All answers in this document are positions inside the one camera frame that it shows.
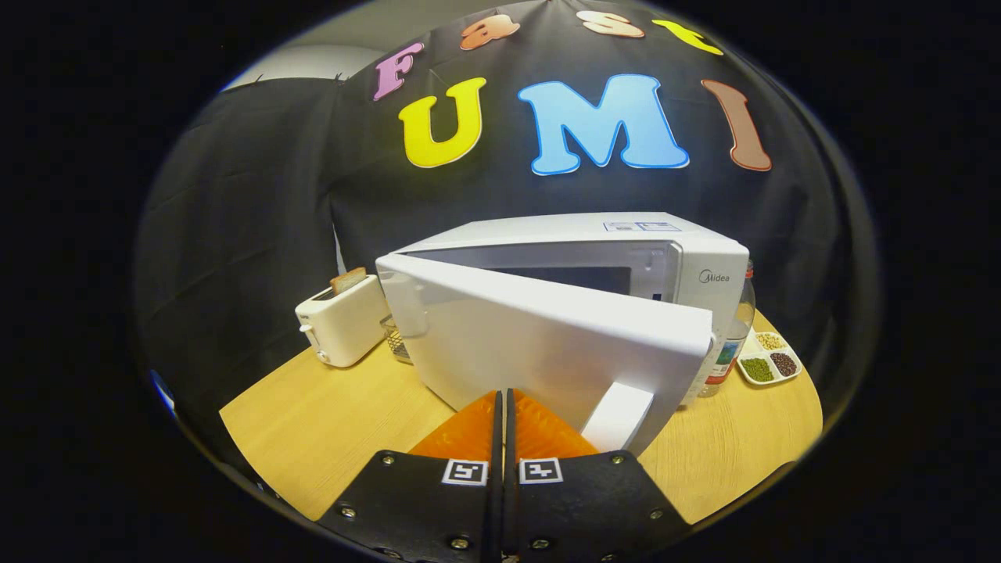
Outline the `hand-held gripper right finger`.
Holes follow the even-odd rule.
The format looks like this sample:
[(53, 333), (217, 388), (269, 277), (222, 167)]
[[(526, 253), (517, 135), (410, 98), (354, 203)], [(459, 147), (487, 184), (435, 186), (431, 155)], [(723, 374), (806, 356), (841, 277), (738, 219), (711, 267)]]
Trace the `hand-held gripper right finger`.
[(522, 393), (504, 396), (504, 560), (640, 562), (691, 525), (629, 451), (525, 457)]

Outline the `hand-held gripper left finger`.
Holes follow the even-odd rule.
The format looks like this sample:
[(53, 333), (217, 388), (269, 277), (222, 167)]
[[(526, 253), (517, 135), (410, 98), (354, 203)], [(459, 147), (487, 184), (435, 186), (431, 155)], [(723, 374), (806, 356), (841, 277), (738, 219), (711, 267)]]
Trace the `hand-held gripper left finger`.
[(378, 451), (319, 524), (379, 558), (503, 561), (503, 393), (480, 405), (485, 459)]

